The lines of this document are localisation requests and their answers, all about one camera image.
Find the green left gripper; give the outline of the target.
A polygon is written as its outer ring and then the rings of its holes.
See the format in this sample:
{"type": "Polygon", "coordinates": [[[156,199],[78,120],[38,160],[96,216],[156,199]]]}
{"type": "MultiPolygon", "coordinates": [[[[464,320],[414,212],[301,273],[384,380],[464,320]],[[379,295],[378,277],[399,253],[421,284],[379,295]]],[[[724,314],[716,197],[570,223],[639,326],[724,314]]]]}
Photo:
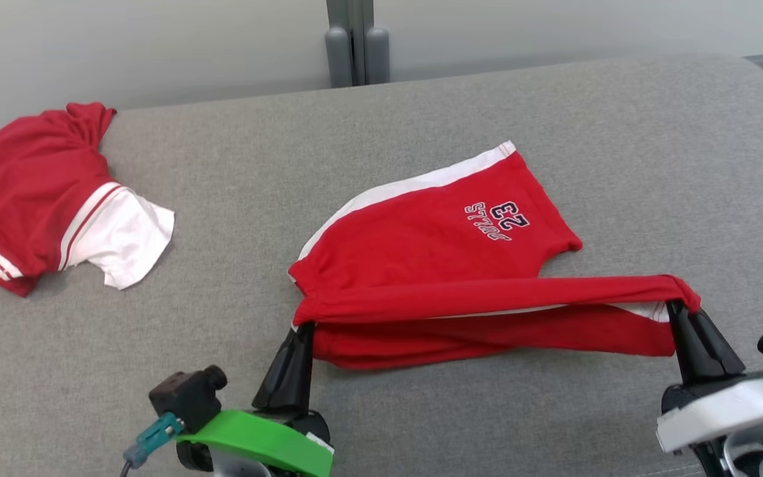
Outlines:
{"type": "Polygon", "coordinates": [[[176,454],[187,469],[214,476],[329,476],[334,448],[326,419],[309,410],[315,324],[290,330],[248,413],[212,405],[179,405],[183,429],[176,454]]]}

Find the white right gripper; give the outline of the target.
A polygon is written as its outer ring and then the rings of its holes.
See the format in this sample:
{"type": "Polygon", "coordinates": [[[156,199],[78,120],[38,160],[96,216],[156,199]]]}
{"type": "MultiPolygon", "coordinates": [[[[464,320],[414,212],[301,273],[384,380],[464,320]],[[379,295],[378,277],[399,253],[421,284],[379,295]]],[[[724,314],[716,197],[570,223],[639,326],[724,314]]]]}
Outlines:
{"type": "Polygon", "coordinates": [[[662,396],[656,425],[661,450],[720,437],[734,437],[737,446],[763,444],[763,377],[690,386],[742,376],[746,368],[705,311],[688,311],[682,301],[667,301],[666,309],[683,386],[670,386],[662,396]]]}

